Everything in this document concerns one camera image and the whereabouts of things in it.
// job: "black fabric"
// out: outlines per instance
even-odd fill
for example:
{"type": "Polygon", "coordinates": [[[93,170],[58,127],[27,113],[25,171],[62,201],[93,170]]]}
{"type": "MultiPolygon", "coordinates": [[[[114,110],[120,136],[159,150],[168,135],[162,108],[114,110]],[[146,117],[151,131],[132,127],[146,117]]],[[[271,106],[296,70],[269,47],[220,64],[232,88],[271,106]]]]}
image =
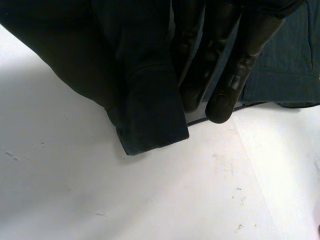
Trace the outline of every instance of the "black fabric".
{"type": "Polygon", "coordinates": [[[285,18],[292,14],[304,0],[240,0],[245,8],[285,18]]]}
{"type": "Polygon", "coordinates": [[[125,70],[124,102],[107,111],[128,155],[189,137],[166,34],[167,0],[96,0],[93,11],[125,70]]]}
{"type": "MultiPolygon", "coordinates": [[[[247,7],[253,2],[248,0],[247,7]]],[[[189,137],[165,41],[169,4],[167,0],[0,0],[0,24],[73,90],[105,107],[123,148],[136,155],[189,137]]],[[[278,4],[275,9],[275,14],[288,14],[294,7],[278,4]]],[[[241,106],[320,102],[319,14],[319,1],[306,0],[287,17],[250,74],[241,106]]],[[[232,40],[204,101],[231,47],[232,40]]]]}
{"type": "Polygon", "coordinates": [[[90,1],[0,3],[0,24],[74,91],[105,108],[123,98],[114,52],[91,14],[90,1]]]}

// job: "leather glove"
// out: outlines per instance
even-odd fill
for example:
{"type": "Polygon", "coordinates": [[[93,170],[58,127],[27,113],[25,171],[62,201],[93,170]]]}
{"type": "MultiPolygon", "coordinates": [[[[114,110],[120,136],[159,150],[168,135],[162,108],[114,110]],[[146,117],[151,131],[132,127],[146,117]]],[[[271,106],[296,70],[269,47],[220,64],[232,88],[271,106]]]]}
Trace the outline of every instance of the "leather glove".
{"type": "Polygon", "coordinates": [[[214,123],[227,121],[265,44],[300,4],[301,0],[173,0],[177,26],[171,55],[180,84],[184,111],[195,111],[210,84],[229,37],[239,21],[227,64],[206,106],[214,123]],[[205,5],[202,39],[188,67],[205,5]]]}

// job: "dark blue fabric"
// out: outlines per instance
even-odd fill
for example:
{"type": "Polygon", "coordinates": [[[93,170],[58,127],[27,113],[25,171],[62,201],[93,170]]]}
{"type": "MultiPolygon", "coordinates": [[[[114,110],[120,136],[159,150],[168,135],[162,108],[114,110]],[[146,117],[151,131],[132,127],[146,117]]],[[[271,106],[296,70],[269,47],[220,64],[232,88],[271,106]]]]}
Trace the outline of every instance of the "dark blue fabric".
{"type": "MultiPolygon", "coordinates": [[[[207,101],[228,60],[237,28],[205,94],[207,101]]],[[[266,44],[240,101],[320,103],[320,2],[306,0],[266,44]]]]}

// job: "white backdrop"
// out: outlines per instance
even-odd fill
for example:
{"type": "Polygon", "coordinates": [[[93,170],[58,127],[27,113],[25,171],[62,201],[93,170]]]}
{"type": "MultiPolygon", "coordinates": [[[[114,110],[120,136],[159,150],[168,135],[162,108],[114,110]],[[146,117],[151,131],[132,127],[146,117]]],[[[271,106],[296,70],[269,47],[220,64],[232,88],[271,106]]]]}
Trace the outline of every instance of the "white backdrop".
{"type": "Polygon", "coordinates": [[[128,157],[0,27],[0,240],[317,240],[320,107],[264,104],[128,157]]]}

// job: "scuff mark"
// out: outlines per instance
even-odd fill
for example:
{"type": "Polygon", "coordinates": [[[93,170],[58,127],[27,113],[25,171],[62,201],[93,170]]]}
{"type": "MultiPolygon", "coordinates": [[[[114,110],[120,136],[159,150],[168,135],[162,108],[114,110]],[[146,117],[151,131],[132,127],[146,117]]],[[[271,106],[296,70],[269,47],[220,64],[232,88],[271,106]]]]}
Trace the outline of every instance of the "scuff mark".
{"type": "Polygon", "coordinates": [[[240,229],[242,229],[242,228],[244,228],[245,226],[243,226],[242,224],[240,224],[239,226],[238,226],[238,228],[236,229],[236,230],[234,230],[234,232],[236,233],[237,231],[239,231],[240,229]]]}
{"type": "Polygon", "coordinates": [[[105,212],[97,212],[95,215],[107,217],[107,214],[105,212]]]}
{"type": "Polygon", "coordinates": [[[6,151],[5,154],[8,155],[8,156],[10,156],[10,157],[14,157],[14,155],[13,155],[11,152],[9,152],[9,151],[6,151]]]}
{"type": "Polygon", "coordinates": [[[5,154],[8,155],[9,157],[13,158],[13,160],[19,161],[19,158],[17,158],[12,152],[6,151],[5,154]]]}
{"type": "Polygon", "coordinates": [[[246,197],[243,197],[243,198],[241,198],[241,206],[243,206],[244,205],[244,200],[246,199],[246,197]]]}

